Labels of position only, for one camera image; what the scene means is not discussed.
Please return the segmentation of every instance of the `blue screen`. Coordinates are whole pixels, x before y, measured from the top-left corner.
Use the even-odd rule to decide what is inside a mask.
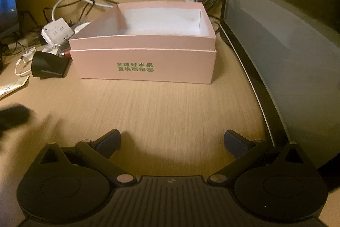
[[[18,23],[15,0],[0,0],[0,36]]]

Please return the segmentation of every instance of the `power strip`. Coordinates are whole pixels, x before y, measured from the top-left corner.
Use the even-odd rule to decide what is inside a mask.
[[[50,47],[62,45],[73,34],[74,31],[62,17],[46,24],[41,31],[41,35]]]
[[[14,43],[9,44],[8,49],[9,49],[9,51],[14,51],[15,48],[18,48],[18,46],[20,46],[20,45],[18,45],[18,43],[23,45],[23,46],[28,47],[34,40],[36,40],[38,38],[39,38],[39,33],[37,33],[37,32],[28,33],[24,38],[22,38],[18,41],[15,41]]]

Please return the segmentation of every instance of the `desk surface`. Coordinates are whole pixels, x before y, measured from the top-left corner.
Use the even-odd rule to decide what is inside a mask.
[[[0,85],[17,79],[16,58],[4,59]],[[34,111],[29,124],[6,132],[0,142],[0,226],[15,226],[23,215],[15,192],[47,141],[71,146],[116,128],[121,149],[111,159],[139,175],[204,177],[232,162],[223,134],[233,129],[249,140],[264,138],[265,124],[235,53],[217,38],[211,85],[86,80],[71,65],[63,79],[30,76],[28,86],[0,100]],[[340,226],[340,191],[329,196],[320,219]]]

